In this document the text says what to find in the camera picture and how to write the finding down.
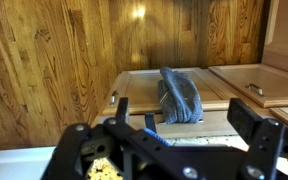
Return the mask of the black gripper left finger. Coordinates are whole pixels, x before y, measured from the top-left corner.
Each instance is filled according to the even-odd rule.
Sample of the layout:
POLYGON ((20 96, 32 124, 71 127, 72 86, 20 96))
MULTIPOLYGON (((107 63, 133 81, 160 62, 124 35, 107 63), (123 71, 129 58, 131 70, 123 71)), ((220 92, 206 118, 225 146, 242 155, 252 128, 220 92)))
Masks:
POLYGON ((67 127, 53 151, 41 180, 86 180, 87 171, 97 159, 106 157, 126 180, 141 179, 157 165, 145 154, 142 145, 152 145, 159 151, 168 147, 147 134, 144 129, 134 130, 128 125, 129 101, 119 100, 114 117, 91 128, 86 123, 67 127))

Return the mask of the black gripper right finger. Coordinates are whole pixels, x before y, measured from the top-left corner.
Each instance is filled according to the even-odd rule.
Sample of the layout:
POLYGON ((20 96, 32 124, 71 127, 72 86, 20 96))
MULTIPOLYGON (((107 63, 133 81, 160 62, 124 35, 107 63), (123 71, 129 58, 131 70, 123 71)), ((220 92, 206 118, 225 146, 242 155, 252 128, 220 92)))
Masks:
POLYGON ((273 118, 262 118, 241 99, 229 102, 227 120, 249 145, 238 175, 242 180, 286 180, 277 170, 278 158, 288 161, 288 128, 273 118))

